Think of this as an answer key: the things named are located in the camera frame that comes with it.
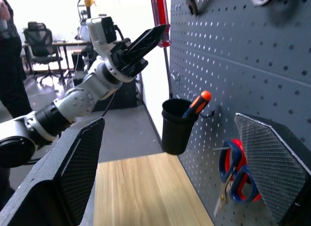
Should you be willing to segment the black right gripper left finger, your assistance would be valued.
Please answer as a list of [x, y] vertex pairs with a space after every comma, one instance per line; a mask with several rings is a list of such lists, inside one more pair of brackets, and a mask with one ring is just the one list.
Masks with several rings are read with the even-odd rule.
[[69, 127], [0, 211], [0, 226], [79, 226], [95, 181], [105, 120]]

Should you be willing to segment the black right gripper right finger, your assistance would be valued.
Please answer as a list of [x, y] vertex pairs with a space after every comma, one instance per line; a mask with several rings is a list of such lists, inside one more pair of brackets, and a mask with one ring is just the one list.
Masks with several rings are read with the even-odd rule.
[[250, 173], [278, 226], [311, 226], [311, 150], [272, 120], [234, 117]]

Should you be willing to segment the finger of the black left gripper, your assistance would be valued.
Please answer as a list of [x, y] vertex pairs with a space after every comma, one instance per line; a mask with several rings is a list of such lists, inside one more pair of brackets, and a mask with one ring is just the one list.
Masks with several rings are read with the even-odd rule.
[[166, 25], [158, 25], [144, 31], [133, 43], [133, 48], [147, 48], [153, 44], [157, 45], [166, 30]]
[[146, 54], [148, 54], [151, 50], [153, 50], [157, 45], [153, 44], [147, 48], [133, 48], [133, 41], [126, 41], [126, 62], [134, 63], [143, 58]]

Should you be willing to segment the orange and black pliers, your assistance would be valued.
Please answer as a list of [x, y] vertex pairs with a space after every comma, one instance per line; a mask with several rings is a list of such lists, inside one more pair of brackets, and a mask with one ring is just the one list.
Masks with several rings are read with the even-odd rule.
[[196, 0], [185, 0], [185, 1], [186, 1], [186, 5], [188, 6], [190, 10], [190, 14], [195, 15], [196, 17], [200, 16], [200, 11], [197, 7]]

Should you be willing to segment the blue handled scissors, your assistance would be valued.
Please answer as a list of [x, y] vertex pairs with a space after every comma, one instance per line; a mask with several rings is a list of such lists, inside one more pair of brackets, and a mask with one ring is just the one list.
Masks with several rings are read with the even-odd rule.
[[213, 216], [221, 212], [229, 199], [236, 203], [250, 203], [261, 199], [247, 164], [242, 141], [232, 139], [226, 141], [223, 144], [223, 147], [225, 146], [229, 146], [230, 149], [220, 153], [219, 173], [222, 183]]

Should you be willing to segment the grey pegboard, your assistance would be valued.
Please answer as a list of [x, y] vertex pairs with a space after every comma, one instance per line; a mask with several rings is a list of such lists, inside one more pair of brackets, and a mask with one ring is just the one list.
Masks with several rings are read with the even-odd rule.
[[236, 113], [288, 127], [311, 150], [311, 0], [171, 0], [171, 77], [174, 96], [212, 99], [194, 124], [179, 156], [215, 226], [278, 226], [263, 199], [228, 200], [213, 216], [221, 188], [219, 156], [226, 141], [240, 139]]

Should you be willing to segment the bystander bare hand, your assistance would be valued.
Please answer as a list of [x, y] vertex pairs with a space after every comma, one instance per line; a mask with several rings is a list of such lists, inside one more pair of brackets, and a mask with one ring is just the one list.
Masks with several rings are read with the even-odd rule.
[[0, 19], [4, 19], [6, 21], [9, 21], [11, 19], [8, 7], [3, 0], [0, 0]]

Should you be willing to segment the black cabinet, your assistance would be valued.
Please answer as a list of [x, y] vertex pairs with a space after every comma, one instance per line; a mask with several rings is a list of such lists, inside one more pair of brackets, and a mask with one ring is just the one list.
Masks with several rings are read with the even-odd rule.
[[116, 91], [108, 110], [134, 108], [142, 104], [137, 84], [140, 80], [137, 78], [129, 83], [123, 83], [121, 88]]

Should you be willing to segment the white rounded device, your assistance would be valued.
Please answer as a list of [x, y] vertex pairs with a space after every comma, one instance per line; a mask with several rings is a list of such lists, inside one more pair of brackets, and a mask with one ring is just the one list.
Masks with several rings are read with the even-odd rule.
[[82, 10], [80, 12], [80, 26], [77, 29], [76, 39], [82, 40], [85, 42], [90, 42], [90, 35], [89, 35], [88, 26], [86, 24], [86, 20], [87, 20], [87, 11]]

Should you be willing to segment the wooden desk with black legs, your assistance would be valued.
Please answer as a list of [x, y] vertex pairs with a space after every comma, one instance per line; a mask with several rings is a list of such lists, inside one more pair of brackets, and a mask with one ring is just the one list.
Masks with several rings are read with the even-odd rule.
[[65, 70], [63, 71], [63, 74], [64, 74], [64, 78], [67, 77], [71, 77], [72, 73], [74, 73], [74, 70], [70, 69], [69, 68], [69, 58], [68, 58], [68, 51], [67, 51], [67, 47], [69, 46], [77, 46], [77, 47], [83, 47], [83, 46], [87, 46], [87, 45], [90, 45], [91, 42], [89, 41], [82, 41], [82, 40], [69, 40], [69, 41], [66, 41], [66, 40], [56, 40], [56, 41], [53, 41], [52, 42], [52, 45], [54, 47], [62, 47], [63, 48], [63, 51], [64, 51], [64, 54], [65, 54], [65, 61], [66, 61], [66, 65], [67, 65], [67, 68], [66, 68], [66, 71], [67, 71], [67, 74], [65, 75]]

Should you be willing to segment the orange and black screwdriver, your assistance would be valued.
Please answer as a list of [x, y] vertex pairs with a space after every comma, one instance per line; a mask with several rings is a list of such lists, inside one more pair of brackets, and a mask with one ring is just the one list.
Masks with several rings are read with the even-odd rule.
[[201, 94], [190, 104], [189, 108], [183, 114], [182, 118], [190, 118], [198, 116], [201, 111], [208, 105], [212, 95], [209, 91], [204, 90]]

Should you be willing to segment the black office chair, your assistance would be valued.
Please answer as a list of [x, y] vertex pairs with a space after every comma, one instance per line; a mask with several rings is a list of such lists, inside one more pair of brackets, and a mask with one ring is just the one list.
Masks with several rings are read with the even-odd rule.
[[[48, 72], [42, 77], [39, 84], [43, 85], [43, 80], [47, 77], [58, 77], [62, 85], [65, 84], [64, 72], [61, 69], [61, 61], [59, 50], [53, 43], [53, 36], [50, 29], [43, 22], [28, 22], [28, 27], [23, 31], [26, 43], [30, 46], [35, 63], [48, 66]], [[57, 62], [59, 67], [59, 75], [52, 72], [49, 64]]]

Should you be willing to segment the black cup holder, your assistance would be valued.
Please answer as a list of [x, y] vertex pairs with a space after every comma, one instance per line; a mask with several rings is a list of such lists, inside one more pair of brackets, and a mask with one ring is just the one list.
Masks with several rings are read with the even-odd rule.
[[162, 104], [162, 150], [171, 155], [185, 152], [194, 123], [199, 116], [183, 118], [190, 106], [184, 99], [169, 99]]

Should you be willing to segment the person in black clothes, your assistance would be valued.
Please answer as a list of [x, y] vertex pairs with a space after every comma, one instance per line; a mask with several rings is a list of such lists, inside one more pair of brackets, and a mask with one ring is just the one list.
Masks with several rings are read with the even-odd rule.
[[3, 0], [11, 19], [7, 29], [0, 31], [0, 102], [13, 118], [32, 112], [24, 87], [24, 72], [21, 63], [21, 39], [14, 24], [14, 12], [7, 0]]

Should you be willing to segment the clear red handled screwdriver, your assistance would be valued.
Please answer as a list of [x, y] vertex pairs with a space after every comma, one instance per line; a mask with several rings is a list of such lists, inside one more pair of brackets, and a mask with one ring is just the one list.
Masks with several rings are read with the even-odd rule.
[[171, 84], [171, 76], [170, 76], [170, 68], [169, 68], [169, 60], [168, 60], [168, 51], [167, 48], [171, 45], [170, 40], [170, 23], [168, 18], [168, 10], [166, 0], [151, 0], [151, 6], [153, 10], [153, 17], [155, 26], [165, 25], [165, 31], [162, 35], [162, 38], [159, 42], [159, 47], [163, 48], [164, 57], [165, 57], [165, 65], [166, 65], [166, 73], [168, 78], [168, 86], [169, 86], [169, 98], [173, 98], [173, 90]]

